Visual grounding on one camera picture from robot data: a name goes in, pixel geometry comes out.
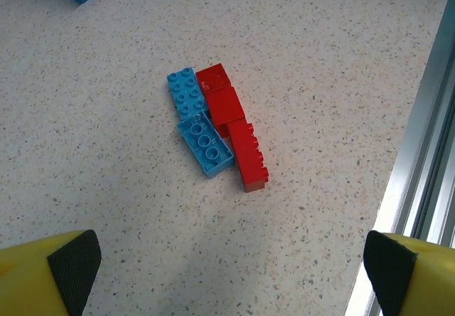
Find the red lego brick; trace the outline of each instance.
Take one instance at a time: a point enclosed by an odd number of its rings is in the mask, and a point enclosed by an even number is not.
[[[245,118],[245,113],[234,87],[225,86],[214,92],[206,93],[205,101],[210,110],[212,123],[222,138],[229,137],[229,122]]]
[[[229,77],[221,63],[198,71],[196,77],[204,95],[215,92],[219,88],[231,86]]]
[[[245,119],[227,124],[232,146],[234,147],[245,192],[262,189],[269,181],[269,172],[264,167],[264,157],[258,149],[257,138],[253,135],[253,126]]]

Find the white speckled surface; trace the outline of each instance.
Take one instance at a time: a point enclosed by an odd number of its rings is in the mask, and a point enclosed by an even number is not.
[[[0,0],[0,247],[96,230],[85,315],[340,315],[446,0]],[[166,75],[222,62],[267,188]]]

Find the metal rail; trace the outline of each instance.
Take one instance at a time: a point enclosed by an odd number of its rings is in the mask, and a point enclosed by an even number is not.
[[[455,0],[448,0],[373,229],[455,245]],[[378,316],[360,265],[345,316]]]

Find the floor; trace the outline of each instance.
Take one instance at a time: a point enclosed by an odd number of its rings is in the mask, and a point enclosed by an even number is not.
[[[0,0],[0,247],[93,228],[85,315],[341,315],[446,0]],[[221,62],[266,189],[166,75]]]

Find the yellow object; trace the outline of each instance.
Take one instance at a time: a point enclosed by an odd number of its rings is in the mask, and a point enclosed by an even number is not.
[[[73,231],[0,250],[0,315],[68,315],[48,257],[86,232]],[[71,256],[73,253],[78,256],[77,251],[69,249]]]
[[[417,254],[400,316],[455,315],[455,250],[385,233]]]

